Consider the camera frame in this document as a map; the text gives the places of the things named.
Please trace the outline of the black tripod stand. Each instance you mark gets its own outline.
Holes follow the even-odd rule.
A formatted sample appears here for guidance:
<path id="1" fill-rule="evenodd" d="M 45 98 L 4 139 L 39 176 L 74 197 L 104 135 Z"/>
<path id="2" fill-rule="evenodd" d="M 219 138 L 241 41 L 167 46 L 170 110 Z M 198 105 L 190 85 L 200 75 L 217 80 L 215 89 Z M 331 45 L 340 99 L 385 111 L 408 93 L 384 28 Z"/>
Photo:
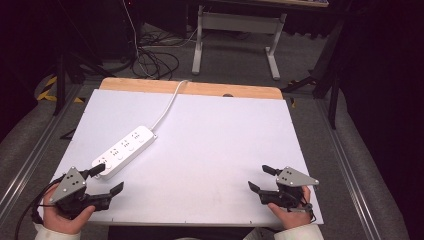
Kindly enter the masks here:
<path id="1" fill-rule="evenodd" d="M 53 115 L 58 116 L 64 109 L 66 100 L 66 77 L 69 77 L 73 84 L 82 84 L 85 81 L 82 66 L 94 71 L 95 74 L 103 77 L 113 77 L 110 71 L 105 70 L 93 58 L 89 58 L 82 53 L 67 50 L 56 54 L 56 106 Z"/>
<path id="2" fill-rule="evenodd" d="M 315 82 L 316 85 L 312 91 L 312 95 L 315 99 L 323 99 L 327 92 L 330 91 L 327 119 L 332 129 L 336 128 L 336 108 L 340 86 L 337 70 L 339 65 L 336 63 L 334 52 L 336 51 L 344 23 L 345 21 L 342 19 L 337 21 L 310 75 L 282 89 L 283 93 L 290 93 L 307 84 Z"/>

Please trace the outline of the person's right hand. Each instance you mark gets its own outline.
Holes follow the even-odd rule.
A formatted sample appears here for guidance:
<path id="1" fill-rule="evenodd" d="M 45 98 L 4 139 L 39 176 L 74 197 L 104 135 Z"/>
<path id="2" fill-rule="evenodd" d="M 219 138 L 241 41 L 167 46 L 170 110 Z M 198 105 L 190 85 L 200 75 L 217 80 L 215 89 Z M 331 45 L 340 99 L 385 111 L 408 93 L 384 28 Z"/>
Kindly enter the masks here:
<path id="1" fill-rule="evenodd" d="M 287 212 L 274 203 L 269 203 L 268 208 L 280 220 L 285 230 L 310 224 L 312 220 L 310 212 Z"/>

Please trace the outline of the person's left hand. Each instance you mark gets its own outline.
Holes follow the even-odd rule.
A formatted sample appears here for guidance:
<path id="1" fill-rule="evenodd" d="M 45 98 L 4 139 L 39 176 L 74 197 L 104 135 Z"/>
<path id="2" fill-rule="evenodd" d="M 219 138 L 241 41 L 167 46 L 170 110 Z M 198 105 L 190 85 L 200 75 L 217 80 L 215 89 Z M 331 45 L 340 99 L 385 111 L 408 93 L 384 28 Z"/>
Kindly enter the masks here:
<path id="1" fill-rule="evenodd" d="M 94 211 L 94 206 L 88 206 L 77 217 L 69 220 L 62 217 L 56 207 L 44 207 L 43 225 L 45 228 L 55 232 L 69 235 L 79 234 Z"/>

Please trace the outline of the white power strip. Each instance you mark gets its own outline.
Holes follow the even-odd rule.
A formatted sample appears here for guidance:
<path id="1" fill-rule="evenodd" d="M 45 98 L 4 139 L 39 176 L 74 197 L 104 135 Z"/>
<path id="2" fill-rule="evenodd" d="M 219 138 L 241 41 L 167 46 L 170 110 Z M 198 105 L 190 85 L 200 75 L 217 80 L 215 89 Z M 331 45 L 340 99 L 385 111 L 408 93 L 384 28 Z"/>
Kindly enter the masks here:
<path id="1" fill-rule="evenodd" d="M 139 126 L 100 154 L 92 162 L 92 166 L 104 164 L 105 169 L 98 176 L 108 180 L 146 150 L 156 138 L 157 136 L 150 129 L 145 126 Z"/>

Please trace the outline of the aluminium floor rail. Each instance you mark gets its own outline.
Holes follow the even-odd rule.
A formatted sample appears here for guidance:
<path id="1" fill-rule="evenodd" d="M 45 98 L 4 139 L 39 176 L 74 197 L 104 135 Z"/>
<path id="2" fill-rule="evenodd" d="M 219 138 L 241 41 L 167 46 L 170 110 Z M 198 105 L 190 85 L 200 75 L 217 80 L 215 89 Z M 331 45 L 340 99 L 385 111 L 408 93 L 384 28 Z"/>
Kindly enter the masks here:
<path id="1" fill-rule="evenodd" d="M 69 87 L 57 115 L 53 114 L 55 104 L 40 103 L 0 143 L 0 223 L 15 205 L 80 89 L 80 85 Z"/>
<path id="2" fill-rule="evenodd" d="M 339 165 L 339 169 L 349 191 L 353 205 L 367 237 L 367 240 L 381 240 L 379 231 L 376 228 L 375 221 L 367 205 L 366 199 L 363 192 L 360 189 L 356 176 L 350 165 L 349 158 L 346 155 L 345 149 L 342 146 L 342 142 L 335 129 L 332 128 L 330 121 L 328 120 L 328 111 L 326 104 L 323 100 L 315 101 L 318 111 L 320 112 L 327 131 L 330 134 L 331 142 L 336 151 L 336 159 Z"/>

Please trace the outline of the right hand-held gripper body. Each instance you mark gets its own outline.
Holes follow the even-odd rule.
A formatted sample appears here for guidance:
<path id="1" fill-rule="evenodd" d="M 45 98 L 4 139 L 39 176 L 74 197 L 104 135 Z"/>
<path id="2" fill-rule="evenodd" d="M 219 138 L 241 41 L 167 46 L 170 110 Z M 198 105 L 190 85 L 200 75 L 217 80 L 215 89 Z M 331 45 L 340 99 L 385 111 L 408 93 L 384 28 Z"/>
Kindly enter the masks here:
<path id="1" fill-rule="evenodd" d="M 312 204 L 304 196 L 303 186 L 317 186 L 319 181 L 291 167 L 285 167 L 276 177 L 276 191 L 264 190 L 259 195 L 262 204 L 274 203 L 284 209 L 311 209 Z"/>

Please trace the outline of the white metal desk frame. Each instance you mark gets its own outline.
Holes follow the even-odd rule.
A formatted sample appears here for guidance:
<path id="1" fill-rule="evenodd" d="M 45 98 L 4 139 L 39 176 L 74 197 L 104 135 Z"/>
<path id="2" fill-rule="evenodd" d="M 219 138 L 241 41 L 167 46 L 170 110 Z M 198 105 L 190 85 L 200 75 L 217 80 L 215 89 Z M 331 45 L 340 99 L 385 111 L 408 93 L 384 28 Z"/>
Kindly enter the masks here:
<path id="1" fill-rule="evenodd" d="M 285 25 L 286 17 L 287 15 L 284 13 L 278 18 L 211 13 L 205 10 L 205 6 L 200 5 L 197 11 L 197 39 L 191 72 L 194 75 L 200 73 L 203 48 L 202 33 L 204 29 L 272 34 L 273 42 L 270 46 L 265 47 L 264 51 L 272 78 L 278 81 L 280 79 L 280 72 L 274 54 Z"/>

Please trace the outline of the wooden desk top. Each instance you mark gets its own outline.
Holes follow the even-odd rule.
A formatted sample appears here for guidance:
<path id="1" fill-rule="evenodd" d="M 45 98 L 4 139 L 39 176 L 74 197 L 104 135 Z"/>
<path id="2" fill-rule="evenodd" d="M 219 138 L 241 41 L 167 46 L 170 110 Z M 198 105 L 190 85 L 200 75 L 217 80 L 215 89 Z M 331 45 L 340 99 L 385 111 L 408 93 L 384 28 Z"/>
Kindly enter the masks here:
<path id="1" fill-rule="evenodd" d="M 222 0 L 239 3 L 287 4 L 292 6 L 328 7 L 328 0 Z"/>

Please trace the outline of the wooden table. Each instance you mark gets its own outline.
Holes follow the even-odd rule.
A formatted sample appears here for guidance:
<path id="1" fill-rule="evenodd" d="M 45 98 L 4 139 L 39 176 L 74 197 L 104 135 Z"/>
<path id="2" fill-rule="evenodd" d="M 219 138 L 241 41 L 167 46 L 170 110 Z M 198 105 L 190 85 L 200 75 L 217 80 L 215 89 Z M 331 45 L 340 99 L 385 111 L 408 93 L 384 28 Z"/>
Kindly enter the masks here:
<path id="1" fill-rule="evenodd" d="M 131 92 L 173 93 L 178 84 L 178 81 L 108 77 L 101 82 L 100 89 Z M 191 81 L 184 82 L 181 85 L 179 92 L 191 95 L 232 96 L 239 98 L 283 98 L 283 94 L 276 87 L 200 83 Z"/>

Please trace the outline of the yellow black floor tape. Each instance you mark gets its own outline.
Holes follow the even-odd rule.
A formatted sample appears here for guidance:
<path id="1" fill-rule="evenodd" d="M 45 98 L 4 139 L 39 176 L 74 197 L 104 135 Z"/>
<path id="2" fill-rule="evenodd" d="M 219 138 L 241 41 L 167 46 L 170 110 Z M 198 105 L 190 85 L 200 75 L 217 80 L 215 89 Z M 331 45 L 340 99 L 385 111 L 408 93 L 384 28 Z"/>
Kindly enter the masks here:
<path id="1" fill-rule="evenodd" d="M 56 102 L 57 96 L 53 91 L 53 87 L 56 85 L 57 77 L 55 75 L 47 76 L 41 81 L 36 91 L 37 101 L 51 101 Z"/>

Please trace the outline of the white table board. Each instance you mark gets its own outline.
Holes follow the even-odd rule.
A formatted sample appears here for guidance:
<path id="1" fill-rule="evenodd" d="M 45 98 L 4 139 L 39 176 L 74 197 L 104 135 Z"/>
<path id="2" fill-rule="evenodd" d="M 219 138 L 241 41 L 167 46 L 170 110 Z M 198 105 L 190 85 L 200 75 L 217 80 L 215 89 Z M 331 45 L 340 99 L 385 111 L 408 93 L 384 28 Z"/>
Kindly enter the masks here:
<path id="1" fill-rule="evenodd" d="M 138 126 L 156 140 L 111 179 L 87 182 L 90 194 L 124 183 L 96 223 L 278 226 L 248 182 L 275 189 L 262 165 L 308 171 L 283 100 L 96 90 L 56 173 L 90 168 Z"/>

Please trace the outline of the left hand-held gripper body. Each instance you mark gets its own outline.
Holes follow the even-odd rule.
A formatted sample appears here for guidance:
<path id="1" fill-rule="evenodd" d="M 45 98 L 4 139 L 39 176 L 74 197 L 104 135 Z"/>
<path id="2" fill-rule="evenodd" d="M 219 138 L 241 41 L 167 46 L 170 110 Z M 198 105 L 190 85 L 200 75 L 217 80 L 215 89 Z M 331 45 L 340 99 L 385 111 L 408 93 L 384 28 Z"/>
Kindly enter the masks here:
<path id="1" fill-rule="evenodd" d="M 86 207 L 94 206 L 96 211 L 108 210 L 110 202 L 102 203 L 100 195 L 86 193 L 87 183 L 75 167 L 60 179 L 60 184 L 49 198 L 49 203 L 68 219 L 77 217 Z"/>

